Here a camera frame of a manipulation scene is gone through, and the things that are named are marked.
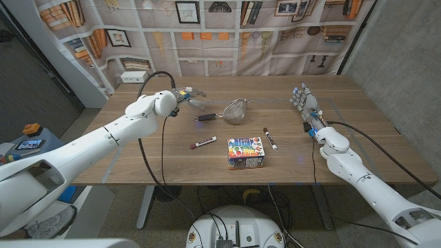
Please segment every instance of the table leg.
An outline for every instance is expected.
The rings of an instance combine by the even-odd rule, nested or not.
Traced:
[[[141,208],[139,209],[138,221],[136,222],[136,228],[142,230],[147,222],[147,217],[150,211],[150,207],[153,202],[153,191],[154,186],[146,186],[144,191],[143,202],[141,203]]]
[[[318,211],[322,217],[323,227],[326,230],[334,229],[334,223],[332,222],[331,215],[329,215],[329,208],[322,185],[312,185],[312,192],[314,194],[314,198],[316,199]]]

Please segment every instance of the wooden table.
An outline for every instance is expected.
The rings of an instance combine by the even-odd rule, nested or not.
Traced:
[[[175,118],[168,118],[164,134],[164,175],[168,185],[295,185],[314,183],[311,159],[312,138],[303,132],[298,110],[288,101],[294,87],[305,82],[317,97],[327,121],[346,122],[374,138],[392,156],[426,183],[437,176],[348,76],[226,76],[181,77],[177,87],[192,86],[203,90],[207,98],[207,113],[222,112],[234,99],[252,100],[247,119],[242,125],[230,125],[219,119],[196,122],[200,110],[180,105]],[[125,108],[136,100],[139,84],[120,85],[114,95],[90,124],[91,132],[124,115]],[[152,79],[145,94],[170,88],[168,78]],[[161,132],[163,119],[158,118],[158,131],[143,138],[147,159],[156,177],[161,178]],[[263,133],[267,127],[278,150],[274,151]],[[387,183],[415,183],[366,138],[346,127],[334,125],[345,135],[351,148],[363,163]],[[216,136],[217,141],[191,150],[190,144]],[[264,140],[265,161],[259,169],[227,169],[227,139],[260,136]],[[316,144],[316,178],[322,184],[340,184],[326,166]],[[153,185],[145,168],[137,141],[109,154],[84,171],[77,185]]]

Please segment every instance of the picture frame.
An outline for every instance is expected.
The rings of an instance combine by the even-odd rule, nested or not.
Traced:
[[[200,24],[198,1],[176,1],[179,23]]]
[[[310,16],[312,14],[312,10],[314,10],[314,7],[316,7],[316,3],[317,3],[317,0],[311,0],[308,3],[308,7],[306,7],[306,10],[305,10],[305,17]]]
[[[301,0],[279,0],[277,1],[275,17],[296,16],[300,9]]]
[[[125,30],[111,30],[106,29],[105,32],[107,33],[107,37],[110,40],[110,44],[112,44],[112,47],[119,47],[119,46],[125,46],[128,48],[131,48],[129,39],[127,38],[127,33]]]
[[[307,10],[310,2],[311,2],[311,0],[302,0],[300,2],[300,7],[298,8],[298,13],[296,16],[292,17],[291,22],[303,20],[303,17],[305,17],[305,13],[306,13],[306,10]]]

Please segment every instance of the colorful box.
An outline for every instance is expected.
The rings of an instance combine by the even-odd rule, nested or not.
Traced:
[[[260,168],[264,158],[260,137],[228,140],[228,169]]]

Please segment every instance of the strainer handle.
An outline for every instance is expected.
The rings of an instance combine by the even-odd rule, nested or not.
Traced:
[[[195,121],[208,121],[218,117],[218,114],[204,114],[202,116],[197,116]]]

